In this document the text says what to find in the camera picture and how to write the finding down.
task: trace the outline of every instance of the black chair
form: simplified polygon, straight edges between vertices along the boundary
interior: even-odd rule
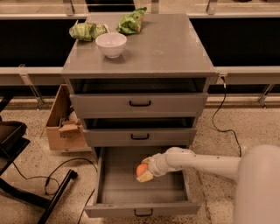
[[[0,158],[4,163],[3,167],[0,167],[0,177],[29,144],[30,141],[23,137],[26,128],[26,125],[22,122],[3,122],[0,116]],[[38,223],[46,223],[70,179],[75,179],[76,177],[77,173],[73,170],[69,170],[52,199],[46,199],[36,194],[17,189],[1,178],[0,188],[14,198],[44,208],[45,211]]]

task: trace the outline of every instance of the gray countertop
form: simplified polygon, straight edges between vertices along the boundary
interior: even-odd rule
[[[107,24],[111,32],[116,32],[122,15],[123,13],[92,14],[87,21]],[[214,75],[212,62],[186,14],[146,14],[141,32],[129,35],[127,39],[124,52],[116,59],[105,57],[94,41],[76,41],[62,70],[62,76]]]

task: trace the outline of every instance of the orange ball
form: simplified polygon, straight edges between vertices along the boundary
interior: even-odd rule
[[[141,175],[143,175],[145,173],[145,171],[148,169],[148,164],[140,164],[137,169],[136,169],[136,175],[138,177],[140,177]]]

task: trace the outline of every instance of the bottom drawer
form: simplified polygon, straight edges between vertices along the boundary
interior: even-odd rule
[[[84,136],[91,147],[109,146],[189,146],[196,129],[86,129]]]
[[[94,204],[85,207],[88,217],[196,214],[200,205],[189,201],[182,171],[145,183],[137,181],[141,161],[163,152],[160,147],[102,148]]]

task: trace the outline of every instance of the cabinet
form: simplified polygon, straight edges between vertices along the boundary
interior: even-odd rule
[[[122,15],[92,14],[87,21],[114,30]],[[189,146],[195,137],[214,76],[197,40],[185,14],[151,14],[117,59],[103,56],[95,42],[75,43],[62,76],[87,144],[100,152],[94,204],[85,209],[89,217],[198,211],[182,172],[145,184],[135,174],[144,158]]]

